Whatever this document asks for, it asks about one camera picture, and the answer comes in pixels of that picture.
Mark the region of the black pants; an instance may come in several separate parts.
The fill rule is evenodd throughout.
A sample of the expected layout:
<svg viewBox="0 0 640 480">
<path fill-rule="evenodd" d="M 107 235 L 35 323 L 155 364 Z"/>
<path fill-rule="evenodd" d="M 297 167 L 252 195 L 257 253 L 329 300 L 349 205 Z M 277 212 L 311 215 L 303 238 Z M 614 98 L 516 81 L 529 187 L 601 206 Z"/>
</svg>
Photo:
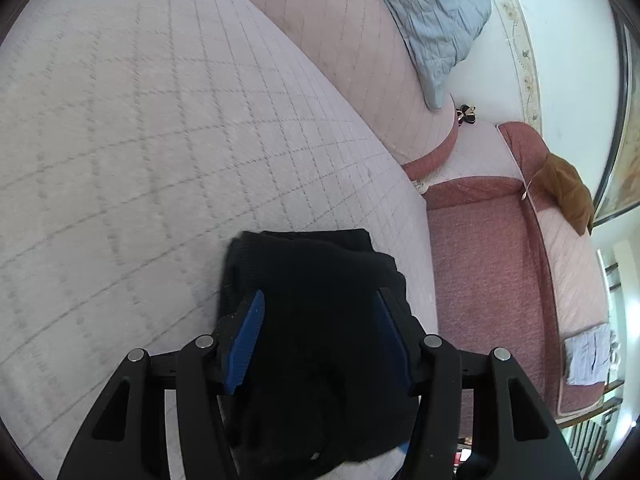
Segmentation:
<svg viewBox="0 0 640 480">
<path fill-rule="evenodd" d="M 408 310 L 395 260 L 363 229 L 244 232 L 224 258 L 218 312 L 253 292 L 265 314 L 244 380 L 224 400 L 244 479 L 315 479 L 406 443 L 418 410 L 376 326 L 376 295 Z"/>
</svg>

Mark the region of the light blue folded cloth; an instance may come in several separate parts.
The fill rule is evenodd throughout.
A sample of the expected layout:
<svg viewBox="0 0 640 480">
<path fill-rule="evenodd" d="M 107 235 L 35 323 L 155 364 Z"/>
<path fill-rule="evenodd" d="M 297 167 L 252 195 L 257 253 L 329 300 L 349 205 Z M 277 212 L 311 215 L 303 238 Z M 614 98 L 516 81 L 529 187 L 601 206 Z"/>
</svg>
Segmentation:
<svg viewBox="0 0 640 480">
<path fill-rule="evenodd" d="M 592 386 L 605 382 L 610 369 L 611 326 L 603 323 L 564 341 L 566 382 Z"/>
</svg>

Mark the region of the brown cloth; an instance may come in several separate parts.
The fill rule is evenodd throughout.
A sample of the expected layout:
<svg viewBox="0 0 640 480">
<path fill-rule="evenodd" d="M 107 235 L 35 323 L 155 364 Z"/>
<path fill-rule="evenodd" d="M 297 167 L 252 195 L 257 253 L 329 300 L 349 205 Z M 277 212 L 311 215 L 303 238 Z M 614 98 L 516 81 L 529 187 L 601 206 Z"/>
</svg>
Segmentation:
<svg viewBox="0 0 640 480">
<path fill-rule="evenodd" d="M 589 188 L 567 160 L 549 153 L 530 184 L 554 201 L 578 235 L 592 232 L 594 206 Z"/>
</svg>

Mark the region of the black bow hair clip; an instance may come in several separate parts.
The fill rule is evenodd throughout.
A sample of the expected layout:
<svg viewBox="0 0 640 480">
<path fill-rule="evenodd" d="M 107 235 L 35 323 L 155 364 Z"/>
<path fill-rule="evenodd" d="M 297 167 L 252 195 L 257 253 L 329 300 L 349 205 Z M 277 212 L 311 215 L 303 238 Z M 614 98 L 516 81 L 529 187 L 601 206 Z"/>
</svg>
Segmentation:
<svg viewBox="0 0 640 480">
<path fill-rule="evenodd" d="M 474 106 L 468 104 L 461 104 L 457 109 L 457 121 L 459 125 L 469 124 L 474 125 L 476 123 L 476 110 Z"/>
</svg>

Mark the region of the grey-blue quilted pillow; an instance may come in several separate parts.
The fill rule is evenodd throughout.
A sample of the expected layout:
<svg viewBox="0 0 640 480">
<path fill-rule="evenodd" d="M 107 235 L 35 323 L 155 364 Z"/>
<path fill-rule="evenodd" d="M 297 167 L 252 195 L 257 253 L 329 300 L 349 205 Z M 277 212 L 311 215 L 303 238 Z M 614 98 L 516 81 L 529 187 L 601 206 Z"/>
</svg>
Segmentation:
<svg viewBox="0 0 640 480">
<path fill-rule="evenodd" d="M 491 0 L 384 0 L 418 74 L 425 104 L 439 110 L 447 78 L 491 16 Z"/>
</svg>

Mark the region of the pink quilted bolster cushion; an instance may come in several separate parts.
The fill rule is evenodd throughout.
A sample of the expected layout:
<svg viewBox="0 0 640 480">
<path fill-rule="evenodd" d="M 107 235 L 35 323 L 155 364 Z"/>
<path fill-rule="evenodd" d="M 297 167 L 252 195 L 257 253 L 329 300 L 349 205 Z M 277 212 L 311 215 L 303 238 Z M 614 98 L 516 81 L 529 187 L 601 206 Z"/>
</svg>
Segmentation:
<svg viewBox="0 0 640 480">
<path fill-rule="evenodd" d="M 250 0 L 322 71 L 394 156 L 420 180 L 454 149 L 454 102 L 430 110 L 383 0 Z"/>
</svg>

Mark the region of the red upholstered bed frame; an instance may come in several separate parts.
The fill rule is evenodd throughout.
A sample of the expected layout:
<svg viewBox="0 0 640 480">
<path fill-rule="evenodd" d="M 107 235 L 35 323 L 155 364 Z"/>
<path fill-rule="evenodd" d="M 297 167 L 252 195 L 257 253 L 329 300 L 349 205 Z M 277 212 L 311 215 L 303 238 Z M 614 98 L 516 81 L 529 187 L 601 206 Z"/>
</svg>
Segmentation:
<svg viewBox="0 0 640 480">
<path fill-rule="evenodd" d="M 424 200 L 440 333 L 462 350 L 510 350 L 563 418 L 603 394 L 606 379 L 566 382 L 564 341 L 607 323 L 608 300 L 590 233 L 530 184 L 549 153 L 522 122 L 464 124 Z"/>
</svg>

